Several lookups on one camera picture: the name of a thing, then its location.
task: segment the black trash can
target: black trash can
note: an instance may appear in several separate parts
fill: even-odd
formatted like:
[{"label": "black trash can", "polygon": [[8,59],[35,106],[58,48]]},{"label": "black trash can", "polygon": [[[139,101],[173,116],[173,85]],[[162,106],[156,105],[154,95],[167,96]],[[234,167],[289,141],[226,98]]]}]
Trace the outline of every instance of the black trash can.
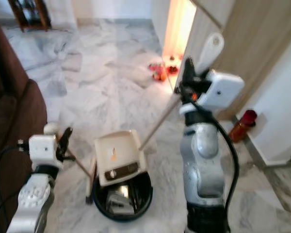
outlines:
[{"label": "black trash can", "polygon": [[[135,196],[139,202],[138,207],[134,207],[134,214],[132,215],[119,215],[113,214],[107,210],[106,201],[109,190],[114,190],[119,186],[127,185],[130,193]],[[109,186],[100,186],[98,176],[94,179],[92,198],[95,205],[100,212],[109,219],[118,222],[129,222],[141,217],[149,208],[152,202],[153,187],[151,185],[151,179],[147,172],[139,174],[138,176],[124,182]]]}]

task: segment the red bottle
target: red bottle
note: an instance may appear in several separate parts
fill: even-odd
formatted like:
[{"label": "red bottle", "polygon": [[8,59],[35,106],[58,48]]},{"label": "red bottle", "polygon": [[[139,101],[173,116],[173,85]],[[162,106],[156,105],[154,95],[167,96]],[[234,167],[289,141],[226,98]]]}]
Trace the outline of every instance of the red bottle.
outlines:
[{"label": "red bottle", "polygon": [[247,110],[242,118],[234,125],[229,132],[232,142],[239,142],[246,136],[248,130],[256,125],[257,113],[254,110]]}]

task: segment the wooden cabinet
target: wooden cabinet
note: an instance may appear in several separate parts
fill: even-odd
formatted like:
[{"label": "wooden cabinet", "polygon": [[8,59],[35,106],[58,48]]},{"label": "wooden cabinet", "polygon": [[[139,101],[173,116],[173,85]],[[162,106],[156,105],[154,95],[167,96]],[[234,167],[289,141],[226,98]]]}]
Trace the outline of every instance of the wooden cabinet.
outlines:
[{"label": "wooden cabinet", "polygon": [[241,94],[220,119],[231,119],[253,96],[291,42],[291,0],[236,0],[214,69],[239,75]]},{"label": "wooden cabinet", "polygon": [[22,31],[51,27],[47,8],[42,0],[8,0]]}]

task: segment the white wall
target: white wall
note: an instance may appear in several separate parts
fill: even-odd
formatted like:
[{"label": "white wall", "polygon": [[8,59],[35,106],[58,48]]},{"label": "white wall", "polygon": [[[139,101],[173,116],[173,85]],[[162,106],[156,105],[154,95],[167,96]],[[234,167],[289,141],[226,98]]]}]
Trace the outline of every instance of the white wall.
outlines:
[{"label": "white wall", "polygon": [[152,0],[72,0],[76,18],[151,18]]},{"label": "white wall", "polygon": [[257,114],[257,125],[249,137],[266,164],[277,164],[291,156],[291,44],[269,77],[240,111]]},{"label": "white wall", "polygon": [[14,18],[8,0],[0,0],[0,18]]},{"label": "white wall", "polygon": [[44,0],[53,28],[77,28],[72,0]]},{"label": "white wall", "polygon": [[162,48],[165,42],[169,6],[170,0],[153,0],[152,3],[152,22]]}]

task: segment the white dustpan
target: white dustpan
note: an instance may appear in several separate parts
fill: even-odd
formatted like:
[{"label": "white dustpan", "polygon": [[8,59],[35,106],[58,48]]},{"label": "white dustpan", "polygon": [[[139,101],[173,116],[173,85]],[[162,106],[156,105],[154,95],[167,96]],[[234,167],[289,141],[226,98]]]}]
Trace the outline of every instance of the white dustpan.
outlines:
[{"label": "white dustpan", "polygon": [[101,186],[129,180],[146,171],[146,159],[137,131],[119,131],[95,140]]}]

